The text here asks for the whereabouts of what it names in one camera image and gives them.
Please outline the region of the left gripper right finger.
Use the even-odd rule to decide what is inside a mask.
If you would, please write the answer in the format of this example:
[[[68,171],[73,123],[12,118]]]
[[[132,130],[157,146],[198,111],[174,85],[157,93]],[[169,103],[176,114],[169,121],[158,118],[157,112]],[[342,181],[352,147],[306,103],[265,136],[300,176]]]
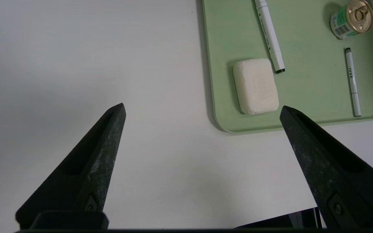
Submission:
[[[297,109],[280,121],[328,229],[373,229],[373,168]]]

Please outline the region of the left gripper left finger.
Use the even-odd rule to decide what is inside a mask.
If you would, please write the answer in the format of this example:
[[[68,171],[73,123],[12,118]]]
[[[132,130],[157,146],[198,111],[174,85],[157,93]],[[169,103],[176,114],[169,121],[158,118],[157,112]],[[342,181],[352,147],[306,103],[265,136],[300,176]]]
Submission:
[[[20,229],[107,229],[103,212],[123,133],[123,103],[109,108],[17,210]]]

